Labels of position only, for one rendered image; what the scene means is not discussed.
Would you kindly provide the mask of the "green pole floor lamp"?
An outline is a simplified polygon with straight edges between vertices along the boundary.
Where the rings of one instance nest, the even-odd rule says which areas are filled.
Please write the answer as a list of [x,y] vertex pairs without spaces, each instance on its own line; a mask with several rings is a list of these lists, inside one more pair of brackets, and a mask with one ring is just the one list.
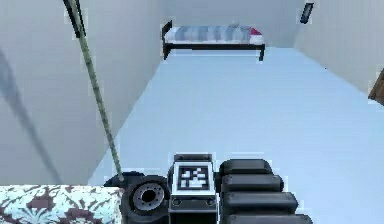
[[86,38],[86,29],[82,18],[80,0],[63,0],[69,20],[72,24],[75,37],[79,41],[80,49],[83,55],[84,63],[88,72],[90,84],[93,90],[95,102],[99,111],[105,137],[115,165],[116,174],[104,183],[104,187],[127,188],[130,184],[143,177],[142,173],[137,171],[123,172],[120,164],[118,151],[109,125],[107,111],[98,84],[96,71],[94,68],[91,51]]

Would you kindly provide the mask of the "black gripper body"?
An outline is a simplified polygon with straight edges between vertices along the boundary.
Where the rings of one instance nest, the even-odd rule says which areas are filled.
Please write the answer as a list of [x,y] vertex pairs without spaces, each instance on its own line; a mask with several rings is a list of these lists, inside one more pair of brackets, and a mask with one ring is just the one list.
[[120,206],[122,224],[168,224],[169,198],[165,177],[141,177],[124,191]]

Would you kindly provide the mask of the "black frame bed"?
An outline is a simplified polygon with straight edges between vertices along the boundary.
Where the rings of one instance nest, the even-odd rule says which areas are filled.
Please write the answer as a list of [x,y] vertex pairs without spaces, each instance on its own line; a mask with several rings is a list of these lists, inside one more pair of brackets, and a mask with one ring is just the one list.
[[258,50],[264,60],[266,43],[263,35],[250,35],[252,26],[229,25],[174,26],[168,21],[161,29],[163,59],[173,49],[190,50]]

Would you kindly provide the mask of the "brown wooden furniture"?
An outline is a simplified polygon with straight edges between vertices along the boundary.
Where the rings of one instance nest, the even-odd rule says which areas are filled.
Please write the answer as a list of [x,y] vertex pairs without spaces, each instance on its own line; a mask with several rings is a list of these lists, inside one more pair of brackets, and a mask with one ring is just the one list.
[[368,98],[384,106],[384,68],[376,79]]

